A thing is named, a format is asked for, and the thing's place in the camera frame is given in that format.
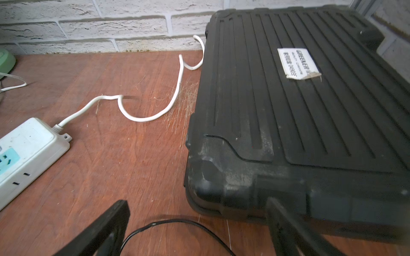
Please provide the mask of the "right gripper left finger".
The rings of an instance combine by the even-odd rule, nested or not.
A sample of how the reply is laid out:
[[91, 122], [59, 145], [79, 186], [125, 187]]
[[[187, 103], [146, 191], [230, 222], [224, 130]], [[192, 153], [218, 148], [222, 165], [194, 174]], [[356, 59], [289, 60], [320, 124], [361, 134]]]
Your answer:
[[128, 202], [118, 200], [55, 255], [119, 256], [129, 218]]

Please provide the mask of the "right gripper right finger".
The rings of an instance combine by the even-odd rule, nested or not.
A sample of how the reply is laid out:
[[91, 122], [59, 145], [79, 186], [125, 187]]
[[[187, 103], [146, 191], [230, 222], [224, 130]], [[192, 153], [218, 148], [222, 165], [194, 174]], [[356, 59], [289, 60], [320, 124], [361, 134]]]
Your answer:
[[278, 256], [344, 255], [308, 226], [300, 216], [287, 210], [276, 198], [267, 199], [266, 222]]

